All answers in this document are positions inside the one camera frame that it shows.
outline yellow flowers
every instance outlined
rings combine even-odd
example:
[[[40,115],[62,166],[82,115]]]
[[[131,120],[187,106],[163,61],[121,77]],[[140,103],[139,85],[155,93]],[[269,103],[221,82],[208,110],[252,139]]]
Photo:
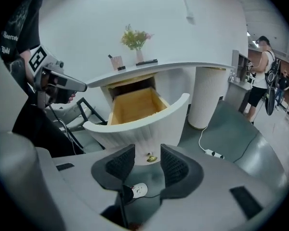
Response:
[[[131,25],[125,27],[121,43],[130,48],[130,50],[140,50],[147,39],[151,39],[153,34],[148,34],[145,31],[133,31]]]

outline ceiling light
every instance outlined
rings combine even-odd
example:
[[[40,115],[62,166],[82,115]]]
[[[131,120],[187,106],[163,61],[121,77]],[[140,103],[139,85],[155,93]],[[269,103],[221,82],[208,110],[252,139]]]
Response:
[[[257,48],[259,48],[258,44],[256,44],[256,41],[253,40],[252,42],[257,46]]]

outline person in background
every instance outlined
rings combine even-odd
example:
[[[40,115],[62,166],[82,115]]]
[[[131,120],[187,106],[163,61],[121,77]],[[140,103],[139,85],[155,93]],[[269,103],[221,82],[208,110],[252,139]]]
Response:
[[[267,37],[261,36],[256,43],[258,47],[261,48],[262,54],[258,66],[253,66],[250,68],[251,72],[256,72],[256,78],[254,80],[253,87],[250,92],[250,97],[248,103],[250,104],[250,110],[246,118],[252,122],[252,118],[256,112],[256,107],[260,99],[266,94],[268,85],[265,80],[265,73],[267,73],[275,59],[275,54],[270,45],[270,41]]]
[[[277,84],[277,91],[275,95],[275,99],[277,100],[277,105],[275,108],[278,110],[278,107],[281,103],[281,100],[283,99],[285,95],[285,91],[289,89],[289,84],[288,84],[288,78],[287,78],[287,72],[286,70],[282,73],[279,82]]]
[[[40,45],[39,9],[43,0],[24,0],[7,22],[0,37],[0,56],[7,69],[28,95],[13,127],[13,133],[20,134],[36,146],[47,149],[52,157],[82,154],[83,151],[64,135],[44,111],[36,106],[36,94],[33,75],[30,71],[30,50]],[[47,87],[48,77],[42,79],[42,86]]]

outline pink box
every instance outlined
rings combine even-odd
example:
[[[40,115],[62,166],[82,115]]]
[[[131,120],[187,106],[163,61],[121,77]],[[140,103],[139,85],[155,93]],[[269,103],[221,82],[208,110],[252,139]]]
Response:
[[[121,56],[114,56],[110,60],[111,60],[111,64],[112,64],[114,70],[117,70],[118,67],[122,67],[123,66],[123,61],[122,61],[122,57]]]

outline black bag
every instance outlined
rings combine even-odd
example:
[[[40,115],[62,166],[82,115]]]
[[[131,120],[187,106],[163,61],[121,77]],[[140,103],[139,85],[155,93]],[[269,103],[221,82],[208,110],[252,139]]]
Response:
[[[274,111],[275,105],[275,87],[278,84],[280,76],[280,59],[274,58],[273,54],[268,51],[273,57],[273,62],[267,73],[265,73],[265,81],[268,84],[268,90],[265,95],[265,109],[266,113],[270,116]]]
[[[265,94],[265,110],[269,116],[274,111],[274,105],[275,105],[275,88],[269,87]]]
[[[273,62],[267,73],[265,73],[265,81],[268,84],[268,88],[275,88],[279,81],[280,76],[280,59],[273,56],[273,54],[268,51],[273,57]]]

